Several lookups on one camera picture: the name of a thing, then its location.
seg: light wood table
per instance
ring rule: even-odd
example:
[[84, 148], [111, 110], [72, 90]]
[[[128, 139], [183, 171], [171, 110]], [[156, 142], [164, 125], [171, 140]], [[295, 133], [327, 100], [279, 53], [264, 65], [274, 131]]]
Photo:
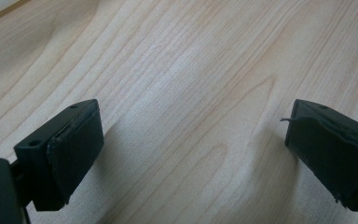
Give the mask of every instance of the light wood table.
[[105, 146], [34, 223], [358, 223], [283, 140], [296, 98], [358, 120], [358, 1], [39, 0], [0, 18], [0, 157], [100, 102]]

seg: wood grain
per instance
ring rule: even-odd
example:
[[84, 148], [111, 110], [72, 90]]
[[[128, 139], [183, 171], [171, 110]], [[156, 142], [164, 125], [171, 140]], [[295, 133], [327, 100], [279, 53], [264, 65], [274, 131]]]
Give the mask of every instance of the wood grain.
[[296, 98], [358, 120], [358, 1], [40, 0], [0, 18], [0, 157], [89, 98], [103, 151], [34, 223], [358, 223], [279, 122]]

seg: screw hole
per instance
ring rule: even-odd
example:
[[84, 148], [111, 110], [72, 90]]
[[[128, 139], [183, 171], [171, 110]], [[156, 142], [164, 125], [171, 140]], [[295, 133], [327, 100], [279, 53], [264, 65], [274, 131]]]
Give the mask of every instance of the screw hole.
[[34, 140], [34, 141], [30, 142], [28, 145], [30, 147], [35, 147], [35, 146], [39, 145], [41, 142], [42, 141], [40, 141], [40, 140]]

